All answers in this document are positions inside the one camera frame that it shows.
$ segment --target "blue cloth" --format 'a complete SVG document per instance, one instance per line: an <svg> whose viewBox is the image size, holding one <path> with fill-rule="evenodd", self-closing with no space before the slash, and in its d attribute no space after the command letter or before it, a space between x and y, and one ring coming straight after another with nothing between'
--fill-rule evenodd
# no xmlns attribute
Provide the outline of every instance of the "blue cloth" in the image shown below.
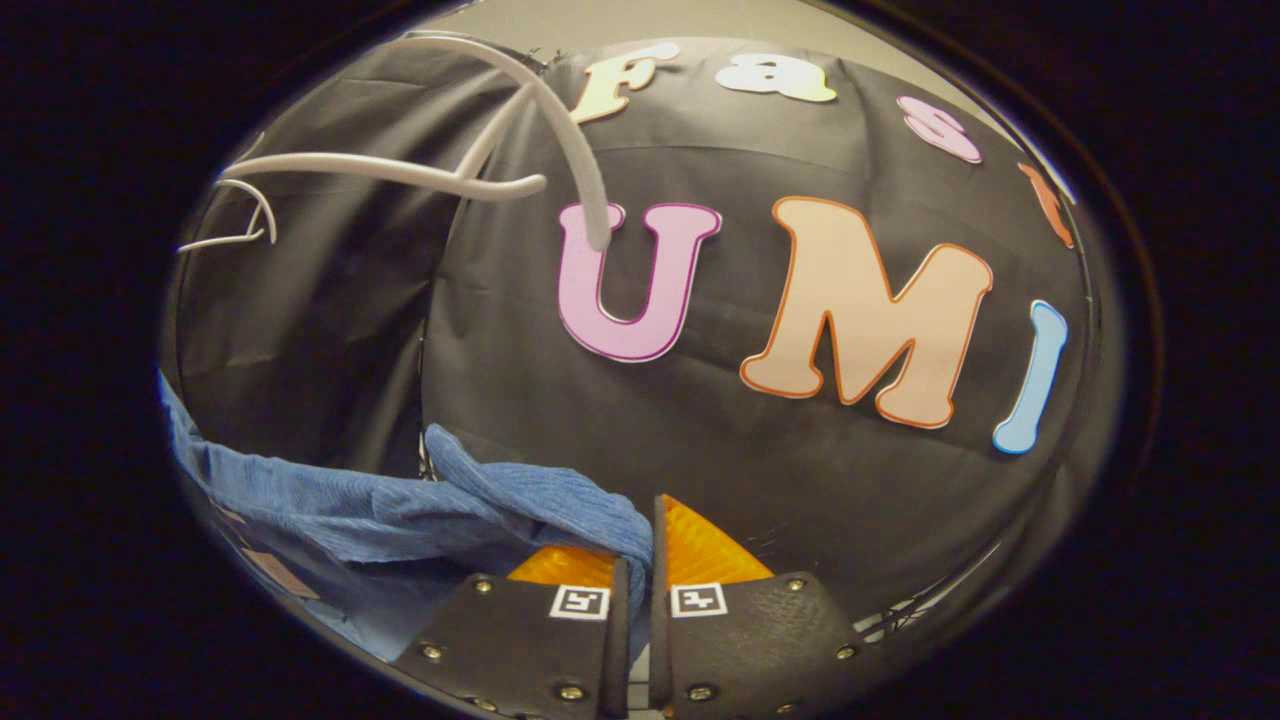
<svg viewBox="0 0 1280 720"><path fill-rule="evenodd" d="M242 548L269 552L320 596L297 597L280 588L279 598L298 605L312 619L385 662L404 652L470 574L466 568L447 560L376 565L337 562L305 538L273 532L260 524L239 524L214 510L206 516L215 528L234 530L224 532L223 537L237 555ZM279 587L252 562L246 561L242 566L261 584Z"/></svg>
<svg viewBox="0 0 1280 720"><path fill-rule="evenodd" d="M255 525L303 538L339 562L449 559L494 574L545 544L608 551L630 561L636 626L652 571L653 528L631 501L580 473L480 464L434 424L424 443L442 482L300 465L205 441L163 374L160 396L178 462L210 498Z"/></svg>

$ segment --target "letter u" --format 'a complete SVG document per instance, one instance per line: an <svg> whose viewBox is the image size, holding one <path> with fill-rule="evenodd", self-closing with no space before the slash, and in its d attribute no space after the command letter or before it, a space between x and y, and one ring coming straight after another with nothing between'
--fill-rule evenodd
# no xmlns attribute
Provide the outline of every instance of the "letter u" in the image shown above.
<svg viewBox="0 0 1280 720"><path fill-rule="evenodd" d="M609 204L609 229L622 227L621 206ZM653 277L644 310L632 320L620 320L600 304L604 252L586 242L582 205L561 211L564 252L561 256L559 313L573 340L593 352L620 363L648 363L671 350L680 337L694 284L698 250L719 232L719 213L701 205L678 202L654 205L644 215L657 236Z"/></svg>

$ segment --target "white hanger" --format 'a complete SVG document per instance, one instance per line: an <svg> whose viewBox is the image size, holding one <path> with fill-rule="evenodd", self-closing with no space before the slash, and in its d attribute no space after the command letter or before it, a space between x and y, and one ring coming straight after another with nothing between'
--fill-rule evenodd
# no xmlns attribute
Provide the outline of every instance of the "white hanger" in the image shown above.
<svg viewBox="0 0 1280 720"><path fill-rule="evenodd" d="M184 252L196 247L207 247L211 245L225 245L232 242L250 242L256 240L262 234L261 229L253 232L253 227L260 213L266 214L270 241L274 243L275 217L271 214L271 208L268 204L266 197L251 184L238 179L259 173L344 173L399 182L440 192L449 192L472 200L515 200L539 192L547 187L547 177L543 174L531 174L520 179L504 182L476 179L481 165L484 165L484 161L493 152L493 149L497 147L498 141L502 140L503 135L507 132L507 128L515 119L516 113L530 99L538 104L543 111L543 117L547 118L548 123L550 123L552 131L559 141L561 150L564 151L564 158L568 160L570 172L573 174L573 183L577 187L579 200L582 204L585 214L588 242L594 250L598 251L603 251L608 247L611 236L607 219L608 200L604 195L604 181L600 177L600 168L595 163L595 155L591 154L591 147L586 142L586 136L582 135L577 123L570 118L564 104L556 97L556 94L552 92L550 87L548 87L541 78L516 59L472 40L461 37L406 37L392 41L388 45L397 46L408 44L444 47L484 60L494 68L502 70L520 85L516 94L512 95L502 108L499 108L498 113L489 120L489 124L480 132L471 147L467 149L462 160L458 163L457 169L448 172L402 160L388 160L384 158L371 158L367 155L351 155L343 152L287 152L282 155L266 155L252 160L243 160L244 155L252 152L253 147L257 146L257 142L262 140L262 137L259 136L257 141L253 142L253 146L250 147L244 155L241 155L241 159L237 159L236 163L223 170L218 182L214 183L215 187L225 184L244 190L246 192L253 195L253 197L259 201L259 208L253 211L253 219L250 220L250 227L246 233L241 236L216 237L192 242L179 247L178 251Z"/></svg>

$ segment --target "black fabric backdrop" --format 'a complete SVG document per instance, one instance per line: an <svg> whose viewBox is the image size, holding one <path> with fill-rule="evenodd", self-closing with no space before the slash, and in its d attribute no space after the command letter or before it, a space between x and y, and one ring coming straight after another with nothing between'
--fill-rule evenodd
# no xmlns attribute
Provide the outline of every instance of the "black fabric backdrop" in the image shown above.
<svg viewBox="0 0 1280 720"><path fill-rule="evenodd" d="M1274 493L1260 482L1272 383L1257 315L1238 311L1271 295L1252 150L1274 67L1261 6L1139 4L1106 22L1089 6L902 6L1030 88L1111 174L1164 281L1171 374L1137 491L1117 468L1024 593L861 716L1272 714L1274 625L1257 589L1274 557ZM10 714L430 715L232 579L170 482L151 401L156 300L191 199L279 99L273 81L330 67L315 51L337 50L333 38L381 36L352 28L379 13L67 8L5 9L22 58L5 77L14 147L29 170L12 237L38 291L6 287L20 373L10 437L33 460L13 486L38 493L8 507L20 541L6 583Z"/></svg>
<svg viewBox="0 0 1280 720"><path fill-rule="evenodd" d="M178 392L205 437L242 452L413 478L416 437L440 423L481 461L573 468L645 512L669 493L776 571L815 573L851 620L961 573L998 542L960 592L883 646L895 657L925 655L1034 565L1096 480L1096 462L1079 456L1105 452L1105 442L1073 442L1080 424L1105 436L1116 406L1078 396L1085 356L1094 356L1089 373L1105 375L1092 380L1121 382L1114 352L1096 361L1100 340L1125 342L1121 304L1115 293L1097 299L1117 314L1100 338L1082 274L1080 247L1105 252L1105 238L1085 234L1065 249L1018 169L1036 160L940 97L849 60L733 38L650 38L575 53L544 79L572 106L588 65L662 40L678 56L623 111L584 132L611 201L632 218L608 254L602 300L612 313L630 318L645 304L653 238L639 222L644 209L694 202L723 218L699 254L669 354L620 364L562 327L557 217L576 195L530 106L485 168L492 179L548 176L545 191L521 200L463 201L454 215L453 196L375 179L250 178L279 238L178 258L164 320ZM716 85L742 53L814 63L837 99ZM264 123L246 158L335 151L451 168L512 87L479 60L380 47ZM916 137L896 102L904 95L964 118L982 163ZM787 400L739 378L742 359L763 350L786 283L791 242L771 211L788 195L863 213L895 292L942 242L991 266L993 290L945 428L881 418L874 392L845 406L833 382ZM224 188L180 242L241 232L255 206ZM1034 300L1062 313L1070 338L1036 447L1010 456L991 434L1027 372ZM842 340L856 351L856 337ZM829 333L815 361L835 377Z"/></svg>

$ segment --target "peach letter m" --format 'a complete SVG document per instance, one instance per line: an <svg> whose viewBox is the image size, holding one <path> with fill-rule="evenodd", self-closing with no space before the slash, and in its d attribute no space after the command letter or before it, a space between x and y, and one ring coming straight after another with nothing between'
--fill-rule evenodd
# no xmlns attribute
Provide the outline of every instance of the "peach letter m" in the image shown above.
<svg viewBox="0 0 1280 720"><path fill-rule="evenodd" d="M773 218L791 233L791 268L764 352L742 361L748 386L783 397L822 389L813 357L831 328L840 401L861 400L904 352L897 379L876 396L896 423L941 428L954 411L978 306L991 291L991 268L973 252L942 243L896 296L867 219L817 197L783 197Z"/></svg>

